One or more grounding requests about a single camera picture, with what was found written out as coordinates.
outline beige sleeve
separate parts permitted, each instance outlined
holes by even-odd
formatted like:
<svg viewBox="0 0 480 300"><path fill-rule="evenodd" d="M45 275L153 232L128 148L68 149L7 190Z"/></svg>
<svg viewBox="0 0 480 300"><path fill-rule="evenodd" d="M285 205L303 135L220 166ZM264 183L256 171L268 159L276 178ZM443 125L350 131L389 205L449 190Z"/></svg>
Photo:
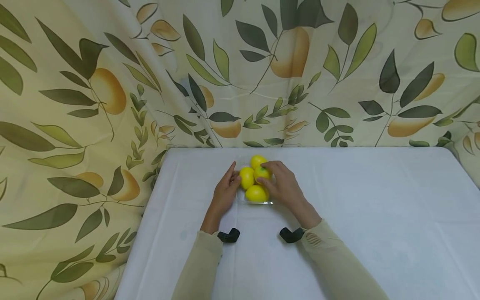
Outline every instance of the beige sleeve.
<svg viewBox="0 0 480 300"><path fill-rule="evenodd" d="M180 274L172 300L210 300L216 269L223 251L218 232L197 233L190 255Z"/></svg>
<svg viewBox="0 0 480 300"><path fill-rule="evenodd" d="M323 220L301 242L324 275L336 300L387 300L375 279Z"/></svg>

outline clear plastic container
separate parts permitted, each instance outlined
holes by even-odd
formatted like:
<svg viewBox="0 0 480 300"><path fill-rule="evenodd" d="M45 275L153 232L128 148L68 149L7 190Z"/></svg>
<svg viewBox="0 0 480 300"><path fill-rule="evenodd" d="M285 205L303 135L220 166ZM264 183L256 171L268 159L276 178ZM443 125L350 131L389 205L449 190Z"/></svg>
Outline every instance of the clear plastic container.
<svg viewBox="0 0 480 300"><path fill-rule="evenodd" d="M250 167L250 160L252 159L252 156L237 156L235 161L237 162L235 166L236 171L240 171L243 167ZM273 204L272 202L272 196L270 195L270 198L266 202L254 202L254 201L249 201L247 197L245 197L245 190L240 186L237 189L237 195L236 195L236 201L240 204L252 204L252 205L258 205L258 204Z"/></svg>

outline black clip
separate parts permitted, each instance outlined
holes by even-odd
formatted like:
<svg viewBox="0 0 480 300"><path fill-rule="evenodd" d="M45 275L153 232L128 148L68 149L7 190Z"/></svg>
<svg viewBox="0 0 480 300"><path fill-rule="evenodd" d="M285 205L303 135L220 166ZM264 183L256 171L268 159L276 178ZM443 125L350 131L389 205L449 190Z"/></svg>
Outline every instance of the black clip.
<svg viewBox="0 0 480 300"><path fill-rule="evenodd" d="M218 238L224 243L235 243L240 236L240 231L236 228L232 228L230 233L219 232Z"/></svg>
<svg viewBox="0 0 480 300"><path fill-rule="evenodd" d="M291 232L287 227L284 227L282 230L280 230L280 236L288 244L295 243L301 240L304 233L305 231L303 231L302 228L298 228L293 232Z"/></svg>

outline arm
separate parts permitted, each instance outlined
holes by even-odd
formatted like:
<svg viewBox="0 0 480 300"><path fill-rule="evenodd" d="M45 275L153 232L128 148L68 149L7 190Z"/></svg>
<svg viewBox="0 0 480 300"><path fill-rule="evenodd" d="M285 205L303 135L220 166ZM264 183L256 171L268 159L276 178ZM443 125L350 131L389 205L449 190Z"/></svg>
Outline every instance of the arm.
<svg viewBox="0 0 480 300"><path fill-rule="evenodd" d="M222 216L231 208L241 178L235 162L215 187L210 207L173 292L172 300L209 300L212 297L216 269L223 251L218 238Z"/></svg>
<svg viewBox="0 0 480 300"><path fill-rule="evenodd" d="M306 230L301 242L324 275L335 299L388 300L372 275L305 199L295 175L279 161L262 166L273 172L276 183L260 179L261 183Z"/></svg>

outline patterned fabric backdrop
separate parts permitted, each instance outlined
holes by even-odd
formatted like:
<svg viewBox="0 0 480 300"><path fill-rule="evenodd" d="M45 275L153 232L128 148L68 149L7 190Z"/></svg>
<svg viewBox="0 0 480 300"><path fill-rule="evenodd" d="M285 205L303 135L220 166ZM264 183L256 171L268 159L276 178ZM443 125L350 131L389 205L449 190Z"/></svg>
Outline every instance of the patterned fabric backdrop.
<svg viewBox="0 0 480 300"><path fill-rule="evenodd" d="M479 12L0 0L0 298L113 298L171 147L439 146L480 184Z"/></svg>

